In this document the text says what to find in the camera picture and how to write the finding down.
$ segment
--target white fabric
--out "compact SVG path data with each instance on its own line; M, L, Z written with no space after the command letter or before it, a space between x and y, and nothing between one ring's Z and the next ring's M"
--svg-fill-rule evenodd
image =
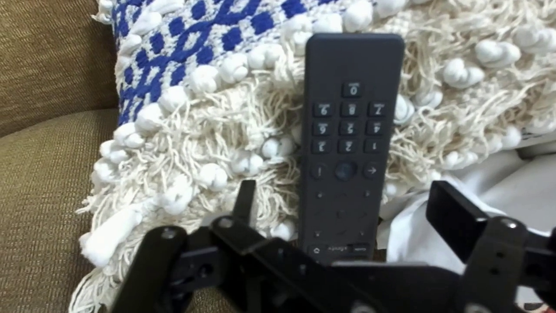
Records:
M544 150L544 155L524 162L516 151L504 151L446 179L484 212L500 214L498 209L545 237L556 226L556 153ZM391 221L389 235L378 235L382 244L387 238L387 263L418 261L462 273L464 263L427 223L425 200L427 193L415 195ZM538 303L530 289L519 289L516 301Z

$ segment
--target blue pattern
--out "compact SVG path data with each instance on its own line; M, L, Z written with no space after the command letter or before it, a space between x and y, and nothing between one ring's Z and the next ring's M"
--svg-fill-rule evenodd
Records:
M130 26L149 2L116 2L113 11L116 44L128 35ZM276 0L272 5L260 5L260 0L246 0L243 5L238 0L184 2L184 11L175 18L163 19L163 26L147 35L147 45L139 49L133 63L123 70L123 84L118 85L120 124L135 120L144 103L158 101L163 73L170 72L166 84L180 84L187 75L187 65L210 65L219 58L215 51L229 52L239 49L245 40L257 40L243 38L239 23L250 25L255 37L276 28L276 11L281 11L283 19L290 19L305 12L307 7L302 0ZM213 30L222 26L224 35L213 38Z

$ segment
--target couch cushion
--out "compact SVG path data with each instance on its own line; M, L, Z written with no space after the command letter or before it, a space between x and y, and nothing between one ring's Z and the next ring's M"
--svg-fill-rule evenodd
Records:
M113 40L94 2L1 2L0 136L52 117L114 108Z
M0 138L0 311L67 310L90 270L76 244L88 216L73 212L114 120L116 110L85 112Z

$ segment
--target woven fabric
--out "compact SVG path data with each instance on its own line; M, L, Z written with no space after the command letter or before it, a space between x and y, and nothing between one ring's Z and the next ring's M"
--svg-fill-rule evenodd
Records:
M114 120L114 110L87 112L0 139L0 311L66 311L90 270L74 244L88 219L73 209Z
M113 40L94 2L0 4L0 136L66 113L114 108Z
M255 230L295 237L312 33L405 38L384 204L556 131L554 0L106 0L99 9L116 37L121 113L78 209L94 214L80 245L95 270L69 311L109 305L147 230L193 231L227 214L243 179L257 179Z

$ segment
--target black remote control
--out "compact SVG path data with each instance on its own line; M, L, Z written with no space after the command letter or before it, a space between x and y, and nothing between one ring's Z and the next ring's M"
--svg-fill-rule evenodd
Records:
M403 47L378 33L307 42L300 247L321 265L373 254Z

